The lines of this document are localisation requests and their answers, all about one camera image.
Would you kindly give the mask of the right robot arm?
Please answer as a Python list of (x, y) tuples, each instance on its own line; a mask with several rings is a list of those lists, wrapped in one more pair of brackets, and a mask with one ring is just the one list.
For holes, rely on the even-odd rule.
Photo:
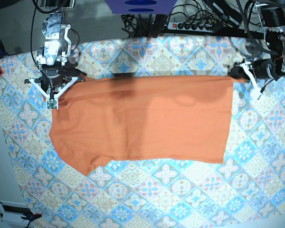
[(66, 9), (75, 6), (74, 0), (42, 0), (38, 7), (47, 13), (41, 27), (45, 37), (44, 45), (37, 52), (37, 67), (42, 73), (41, 88), (57, 94), (82, 72), (76, 69), (77, 63), (71, 57), (75, 48), (69, 32), (74, 31), (67, 23)]

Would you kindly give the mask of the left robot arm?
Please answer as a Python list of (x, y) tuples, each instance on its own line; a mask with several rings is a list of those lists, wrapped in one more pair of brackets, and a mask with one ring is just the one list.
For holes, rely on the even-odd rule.
[[(231, 68), (229, 75), (234, 79), (278, 79), (285, 78), (285, 8), (282, 5), (269, 5), (249, 0), (245, 7), (237, 1), (243, 19), (244, 32), (257, 50), (270, 55), (268, 59), (244, 59)], [(264, 39), (267, 48), (264, 48), (250, 32), (250, 16), (248, 7), (252, 6), (258, 11), (259, 20), (264, 29)]]

